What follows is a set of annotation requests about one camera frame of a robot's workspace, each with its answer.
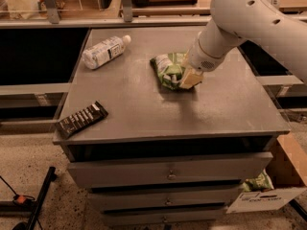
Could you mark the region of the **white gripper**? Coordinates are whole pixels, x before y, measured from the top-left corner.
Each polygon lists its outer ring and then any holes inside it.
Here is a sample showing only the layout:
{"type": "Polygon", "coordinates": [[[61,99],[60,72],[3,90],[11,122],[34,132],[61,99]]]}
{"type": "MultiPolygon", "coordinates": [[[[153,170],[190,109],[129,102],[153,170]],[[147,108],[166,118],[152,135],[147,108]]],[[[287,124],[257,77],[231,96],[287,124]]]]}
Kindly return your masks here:
{"type": "Polygon", "coordinates": [[[190,89],[202,82],[203,72],[214,71],[231,50],[231,35],[225,32],[201,32],[188,50],[182,65],[186,68],[179,87],[190,89]]]}

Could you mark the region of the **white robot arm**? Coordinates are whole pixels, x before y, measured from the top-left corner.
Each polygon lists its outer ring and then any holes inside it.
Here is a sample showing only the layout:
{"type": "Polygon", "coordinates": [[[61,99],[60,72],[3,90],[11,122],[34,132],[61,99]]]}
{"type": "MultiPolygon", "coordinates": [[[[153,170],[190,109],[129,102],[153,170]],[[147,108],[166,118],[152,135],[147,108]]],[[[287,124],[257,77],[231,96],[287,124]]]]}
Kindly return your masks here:
{"type": "Polygon", "coordinates": [[[211,0],[211,19],[183,64],[200,72],[221,65],[233,48],[251,41],[307,82],[307,23],[279,11],[279,0],[211,0]]]}

